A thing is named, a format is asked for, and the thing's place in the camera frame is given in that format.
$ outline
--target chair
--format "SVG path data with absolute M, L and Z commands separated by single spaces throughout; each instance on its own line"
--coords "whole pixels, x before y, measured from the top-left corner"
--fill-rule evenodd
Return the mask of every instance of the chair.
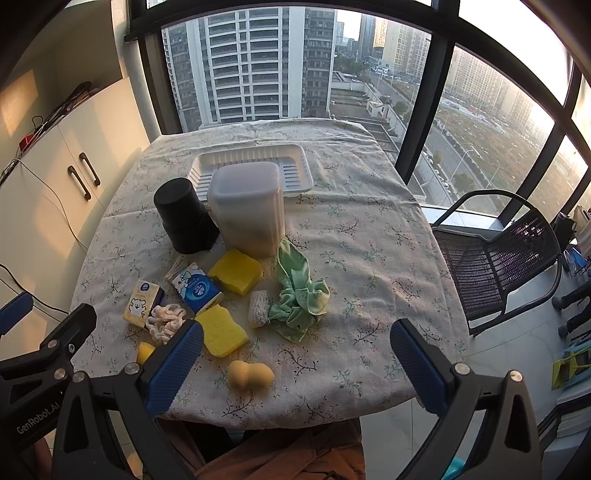
M 515 199 L 529 208 L 492 240 L 477 234 L 458 233 L 441 223 L 466 200 L 479 195 L 500 195 Z M 433 235 L 441 248 L 460 296 L 468 331 L 478 335 L 549 300 L 560 282 L 560 263 L 550 291 L 510 312 L 505 312 L 507 296 L 559 261 L 561 250 L 552 227 L 540 211 L 519 195 L 504 190 L 475 190 L 466 193 L 433 224 Z M 471 327 L 470 321 L 500 312 L 497 317 Z

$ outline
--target bear illustration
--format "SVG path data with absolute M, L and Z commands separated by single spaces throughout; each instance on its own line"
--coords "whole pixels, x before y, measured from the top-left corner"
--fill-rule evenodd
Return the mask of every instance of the bear illustration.
M 146 301 L 140 299 L 131 299 L 129 311 L 135 317 L 144 317 L 146 312 Z

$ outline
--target window frame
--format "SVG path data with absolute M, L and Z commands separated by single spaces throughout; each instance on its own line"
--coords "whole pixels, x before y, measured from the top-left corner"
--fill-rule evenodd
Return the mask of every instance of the window frame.
M 427 139 L 431 123 L 441 100 L 453 49 L 456 46 L 486 62 L 515 83 L 540 105 L 554 121 L 554 127 L 543 148 L 517 190 L 519 195 L 526 199 L 531 195 L 553 161 L 565 135 L 568 136 L 585 163 L 591 166 L 591 149 L 571 118 L 582 81 L 581 72 L 574 65 L 574 62 L 567 96 L 564 104 L 561 104 L 546 85 L 521 60 L 482 30 L 459 17 L 460 1 L 432 0 L 432 4 L 429 6 L 412 1 L 370 0 L 363 3 L 363 9 L 359 7 L 358 3 L 351 0 L 343 1 L 339 5 L 327 4 L 319 0 L 306 2 L 306 5 L 311 7 L 350 9 L 376 15 L 431 33 L 431 42 L 427 50 L 423 77 L 421 78 L 407 133 L 402 141 L 395 164 L 395 168 L 405 183 L 408 184 Z M 129 33 L 125 35 L 124 39 L 125 41 L 138 40 L 139 42 L 139 51 L 144 65 L 148 90 L 162 132 L 166 134 L 182 133 L 172 87 L 170 82 L 163 82 L 161 78 L 164 77 L 162 75 L 163 61 L 165 65 L 162 41 L 161 39 L 158 41 L 154 37 L 161 37 L 162 28 L 177 22 L 204 15 L 251 8 L 251 5 L 238 0 L 217 0 L 215 3 L 212 1 L 197 3 L 194 0 L 168 0 L 151 8 L 146 8 L 145 2 L 146 0 L 129 0 L 130 26 Z M 285 1 L 282 5 L 291 4 L 301 6 L 301 3 L 294 1 Z M 265 8 L 275 7 L 276 5 L 277 2 L 274 0 L 257 0 L 256 3 L 252 4 L 252 7 Z M 590 181 L 591 168 L 588 168 L 574 192 L 562 207 L 561 212 L 569 213 L 572 210 Z M 512 200 L 497 218 L 505 226 L 514 218 L 517 211 L 517 203 Z

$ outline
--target blue gripper pad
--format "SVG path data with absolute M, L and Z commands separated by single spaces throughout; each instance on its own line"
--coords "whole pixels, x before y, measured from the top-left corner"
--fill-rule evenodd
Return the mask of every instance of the blue gripper pad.
M 0 309 L 0 335 L 6 335 L 32 309 L 33 297 L 27 291 L 9 301 Z
M 152 417 L 168 410 L 201 354 L 203 328 L 194 320 L 187 322 L 192 322 L 192 325 L 164 359 L 148 384 L 145 406 Z
M 444 415 L 448 407 L 446 383 L 400 320 L 390 328 L 390 346 L 402 363 L 425 410 L 438 416 Z

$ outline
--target floral tablecloth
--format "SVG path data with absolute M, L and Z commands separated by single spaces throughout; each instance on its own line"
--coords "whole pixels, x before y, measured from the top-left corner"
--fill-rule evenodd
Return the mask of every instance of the floral tablecloth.
M 165 181 L 185 177 L 196 155 L 224 144 L 295 142 L 304 148 L 312 191 L 285 198 L 285 230 L 306 255 L 312 278 L 332 292 L 329 313 L 300 344 L 270 327 L 250 329 L 248 296 L 222 303 L 251 341 L 227 358 L 204 348 L 167 415 L 228 428 L 304 427 L 385 410 L 414 396 L 389 345 L 389 327 L 407 317 L 452 361 L 467 344 L 456 289 L 417 201 L 374 138 L 360 125 L 329 119 L 252 122 L 161 136 L 133 166 L 100 222 L 72 306 L 97 312 L 95 331 L 73 363 L 91 376 L 114 374 L 135 361 L 149 334 L 124 321 L 136 281 L 176 291 L 164 280 L 178 255 L 152 201 Z M 207 271 L 224 253 L 218 239 L 191 257 Z M 274 259 L 261 261 L 256 289 L 277 298 Z M 265 391 L 236 393 L 226 372 L 234 359 L 263 362 L 275 372 Z

